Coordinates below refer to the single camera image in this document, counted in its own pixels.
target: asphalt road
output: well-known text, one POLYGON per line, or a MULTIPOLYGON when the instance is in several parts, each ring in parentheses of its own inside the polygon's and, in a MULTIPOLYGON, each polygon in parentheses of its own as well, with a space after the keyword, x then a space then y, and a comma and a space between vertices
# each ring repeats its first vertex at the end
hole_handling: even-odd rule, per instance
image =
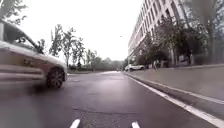
POLYGON ((119 72, 69 76, 60 90, 31 84, 0 87, 1 128, 213 128, 119 72))

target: tire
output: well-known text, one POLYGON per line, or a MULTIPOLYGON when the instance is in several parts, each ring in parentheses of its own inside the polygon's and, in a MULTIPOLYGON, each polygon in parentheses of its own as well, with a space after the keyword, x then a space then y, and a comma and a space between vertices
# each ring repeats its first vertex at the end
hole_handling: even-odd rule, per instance
POLYGON ((53 68, 47 76, 47 86, 54 89, 61 88, 64 81, 64 72, 60 68, 53 68))

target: parked car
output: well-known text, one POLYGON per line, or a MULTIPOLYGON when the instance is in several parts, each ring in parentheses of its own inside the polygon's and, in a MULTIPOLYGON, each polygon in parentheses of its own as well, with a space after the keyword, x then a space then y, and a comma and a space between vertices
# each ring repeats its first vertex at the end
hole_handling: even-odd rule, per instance
POLYGON ((144 65, 128 65, 125 67, 125 71, 144 70, 144 65))
POLYGON ((23 31, 0 19, 0 74, 0 82, 41 80, 60 88, 66 81, 67 67, 44 55, 43 49, 23 31))

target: sky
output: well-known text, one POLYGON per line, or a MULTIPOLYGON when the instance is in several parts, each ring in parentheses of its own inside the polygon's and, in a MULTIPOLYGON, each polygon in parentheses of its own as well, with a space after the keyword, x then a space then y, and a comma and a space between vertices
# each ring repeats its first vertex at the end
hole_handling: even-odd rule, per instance
POLYGON ((27 18, 20 28, 34 41, 50 42, 57 24, 74 27, 86 49, 102 58, 123 60, 142 0, 24 0, 27 18))

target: silver car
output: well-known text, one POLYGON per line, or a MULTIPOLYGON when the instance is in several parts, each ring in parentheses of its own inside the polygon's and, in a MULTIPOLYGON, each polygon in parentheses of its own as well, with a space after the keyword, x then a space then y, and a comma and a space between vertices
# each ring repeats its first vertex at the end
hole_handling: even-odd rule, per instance
POLYGON ((60 88, 66 75, 64 63, 44 55, 23 31, 0 19, 0 82, 41 80, 60 88))

